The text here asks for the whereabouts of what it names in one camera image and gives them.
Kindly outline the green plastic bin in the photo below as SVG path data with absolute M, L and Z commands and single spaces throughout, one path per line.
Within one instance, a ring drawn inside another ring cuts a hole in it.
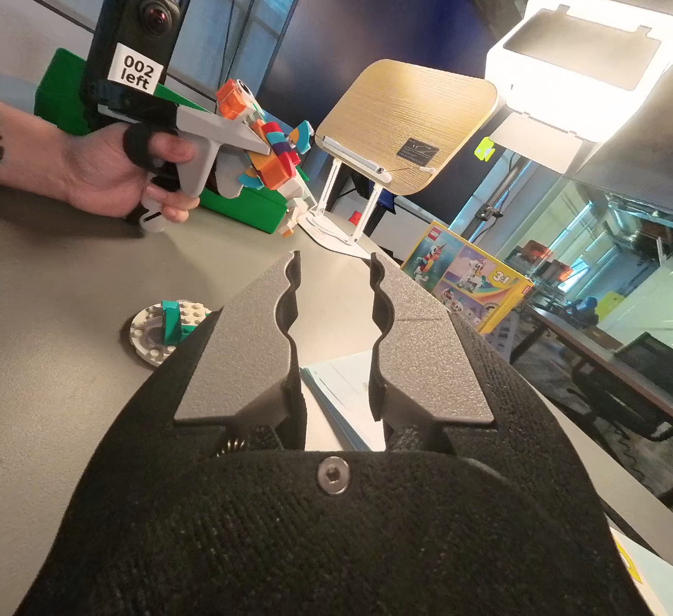
M 34 97 L 34 114 L 75 136 L 92 132 L 80 99 L 86 60 L 65 48 L 57 48 Z M 287 213 L 286 200 L 262 186 L 242 187 L 239 196 L 226 199 L 217 193 L 211 171 L 200 194 L 200 204 L 266 233 L 274 233 Z

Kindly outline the person's left hand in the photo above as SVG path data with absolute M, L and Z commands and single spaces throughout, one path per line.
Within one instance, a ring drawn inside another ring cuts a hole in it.
M 61 200 L 89 214 L 123 218 L 148 197 L 159 203 L 169 222 L 185 222 L 199 198 L 151 184 L 148 173 L 130 161 L 122 140 L 127 129 L 138 128 L 139 124 L 115 123 L 72 137 L 64 153 Z

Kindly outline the white light panel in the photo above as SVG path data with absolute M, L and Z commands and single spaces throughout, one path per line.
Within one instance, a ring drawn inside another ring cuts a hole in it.
M 590 143 L 608 141 L 672 68 L 672 16 L 615 0 L 528 0 L 487 53 L 504 103 Z

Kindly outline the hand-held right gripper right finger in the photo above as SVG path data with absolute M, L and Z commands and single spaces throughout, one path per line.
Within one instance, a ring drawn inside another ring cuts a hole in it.
M 492 425 L 494 416 L 451 316 L 390 257 L 373 253 L 369 408 L 392 429 Z

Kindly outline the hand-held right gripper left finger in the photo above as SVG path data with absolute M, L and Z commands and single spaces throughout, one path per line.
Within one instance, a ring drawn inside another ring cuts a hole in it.
M 306 432 L 298 351 L 290 334 L 300 284 L 296 250 L 224 305 L 176 410 L 176 423 L 219 424 L 234 432 L 260 426 Z

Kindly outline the instruction booklet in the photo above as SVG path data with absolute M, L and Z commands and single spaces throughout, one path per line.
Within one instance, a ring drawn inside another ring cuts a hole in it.
M 300 369 L 301 377 L 357 451 L 386 449 L 383 425 L 369 406 L 372 351 L 322 361 Z

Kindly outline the yellow lego set box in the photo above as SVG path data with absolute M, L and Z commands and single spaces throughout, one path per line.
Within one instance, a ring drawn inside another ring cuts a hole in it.
M 400 268 L 482 335 L 490 334 L 534 287 L 529 278 L 439 222 L 429 225 Z

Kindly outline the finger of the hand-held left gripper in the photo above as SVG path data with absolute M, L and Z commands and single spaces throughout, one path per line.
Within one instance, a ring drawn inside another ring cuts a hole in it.
M 181 191 L 191 197 L 202 193 L 212 169 L 217 190 L 218 152 L 251 151 L 262 156 L 272 152 L 268 143 L 245 123 L 184 105 L 177 106 L 176 129 L 179 137 L 190 141 L 196 151 L 190 161 L 177 166 Z
M 252 163 L 246 152 L 217 153 L 217 192 L 225 199 L 235 199 L 240 195 L 243 184 L 239 177 L 244 175 Z

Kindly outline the wooden book stand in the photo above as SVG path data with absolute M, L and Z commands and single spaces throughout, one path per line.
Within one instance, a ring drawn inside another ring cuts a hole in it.
M 299 217 L 301 229 L 325 250 L 369 259 L 359 240 L 382 191 L 405 197 L 425 189 L 498 108 L 498 91 L 483 78 L 376 61 L 315 130 L 332 168 L 317 204 Z M 373 183 L 352 233 L 326 216 L 342 166 Z

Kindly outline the orange lego seahorse figure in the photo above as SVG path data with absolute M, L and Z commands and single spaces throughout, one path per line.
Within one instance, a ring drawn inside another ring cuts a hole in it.
M 287 213 L 279 233 L 289 238 L 300 217 L 308 212 L 310 203 L 315 204 L 315 198 L 298 170 L 301 156 L 310 149 L 314 136 L 311 124 L 304 121 L 290 134 L 284 133 L 280 124 L 267 119 L 253 93 L 241 80 L 228 79 L 217 91 L 216 98 L 217 111 L 224 119 L 245 123 L 270 146 L 269 156 L 245 151 L 252 167 L 239 177 L 239 181 L 251 189 L 265 186 L 286 200 Z

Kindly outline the round white lego base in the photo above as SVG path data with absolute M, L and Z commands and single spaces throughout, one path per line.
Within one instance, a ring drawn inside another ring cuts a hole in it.
M 158 367 L 210 313 L 202 303 L 163 300 L 132 318 L 129 341 L 141 359 Z

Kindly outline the person's left forearm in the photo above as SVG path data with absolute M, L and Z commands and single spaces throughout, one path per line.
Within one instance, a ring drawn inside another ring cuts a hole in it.
M 67 201 L 76 140 L 42 119 L 1 103 L 1 186 Z

